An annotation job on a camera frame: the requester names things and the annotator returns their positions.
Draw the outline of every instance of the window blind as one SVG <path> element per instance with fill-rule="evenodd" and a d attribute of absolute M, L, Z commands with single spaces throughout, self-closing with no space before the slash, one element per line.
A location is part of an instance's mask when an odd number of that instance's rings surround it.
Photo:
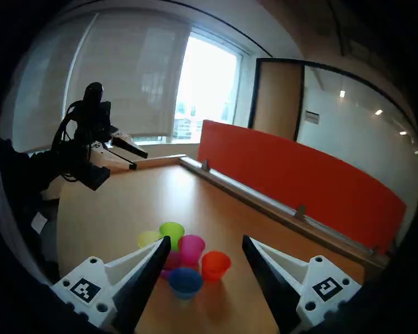
<path fill-rule="evenodd" d="M 81 17 L 47 30 L 22 60 L 4 104 L 10 110 L 3 111 L 13 113 L 12 141 L 17 151 L 51 146 L 62 120 L 71 61 L 92 19 Z"/>
<path fill-rule="evenodd" d="M 104 85 L 111 122 L 134 136 L 171 135 L 190 26 L 148 11 L 104 11 L 77 56 L 67 105 Z"/>

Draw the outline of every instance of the orange partition panel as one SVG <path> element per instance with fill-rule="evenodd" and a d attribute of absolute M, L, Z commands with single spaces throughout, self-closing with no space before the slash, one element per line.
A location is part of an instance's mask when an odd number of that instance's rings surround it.
<path fill-rule="evenodd" d="M 203 122 L 198 160 L 369 248 L 384 253 L 406 205 L 363 171 L 305 145 L 243 127 Z"/>

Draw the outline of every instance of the orange cup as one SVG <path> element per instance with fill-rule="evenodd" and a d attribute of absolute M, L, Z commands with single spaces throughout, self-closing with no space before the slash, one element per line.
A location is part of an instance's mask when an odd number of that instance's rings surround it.
<path fill-rule="evenodd" d="M 231 259 L 222 252 L 208 252 L 201 259 L 201 272 L 205 281 L 218 281 L 229 268 Z"/>

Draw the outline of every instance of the window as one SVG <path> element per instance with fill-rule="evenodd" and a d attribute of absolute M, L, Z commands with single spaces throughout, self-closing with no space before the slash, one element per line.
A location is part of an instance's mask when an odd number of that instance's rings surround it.
<path fill-rule="evenodd" d="M 198 143 L 203 120 L 233 123 L 242 55 L 214 39 L 190 34 L 179 78 L 172 137 L 135 137 L 137 144 Z"/>

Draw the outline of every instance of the wooden table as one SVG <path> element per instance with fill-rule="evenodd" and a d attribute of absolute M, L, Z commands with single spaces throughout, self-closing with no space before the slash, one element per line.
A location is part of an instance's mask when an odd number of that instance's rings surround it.
<path fill-rule="evenodd" d="M 89 256 L 112 261 L 138 249 L 140 232 L 179 222 L 186 234 L 225 252 L 232 268 L 218 283 L 205 282 L 191 301 L 175 298 L 159 278 L 136 328 L 155 333 L 277 333 L 277 326 L 242 251 L 247 234 L 293 257 L 324 255 L 357 282 L 364 269 L 272 220 L 171 160 L 146 161 L 140 169 L 112 175 L 97 191 L 66 184 L 58 216 L 61 276 Z"/>

